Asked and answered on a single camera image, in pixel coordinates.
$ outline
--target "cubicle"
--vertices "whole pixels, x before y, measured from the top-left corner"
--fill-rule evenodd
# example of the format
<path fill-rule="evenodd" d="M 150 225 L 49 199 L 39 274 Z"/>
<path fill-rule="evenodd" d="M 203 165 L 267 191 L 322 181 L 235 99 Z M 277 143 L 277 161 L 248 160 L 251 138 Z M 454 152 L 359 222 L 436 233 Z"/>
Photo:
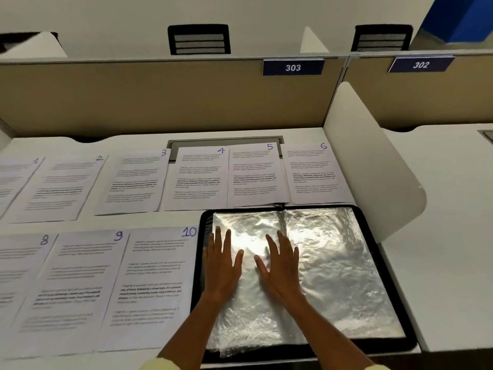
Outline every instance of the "cubicle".
<path fill-rule="evenodd" d="M 385 240 L 425 210 L 426 186 L 399 154 L 394 133 L 380 127 L 493 119 L 493 54 L 446 54 L 456 56 L 451 65 L 431 73 L 389 73 L 399 54 L 323 55 L 316 57 L 324 60 L 322 73 L 306 76 L 263 76 L 261 58 L 5 62 L 0 64 L 0 119 L 2 130 L 14 139 L 2 156 L 91 149 L 111 155 L 172 140 L 283 136 L 287 143 L 328 141 L 373 236 L 383 242 L 385 257 Z M 196 211 L 94 217 L 98 191 L 95 187 L 77 221 L 9 224 L 0 233 L 184 225 L 200 218 Z M 387 257 L 409 307 L 413 302 L 401 288 L 400 262 Z M 408 314 L 421 347 L 428 349 L 415 310 Z M 94 353 L 77 359 L 88 368 L 129 368 L 132 361 L 154 354 Z M 65 368 L 70 361 L 15 360 L 7 368 L 27 363 Z"/>

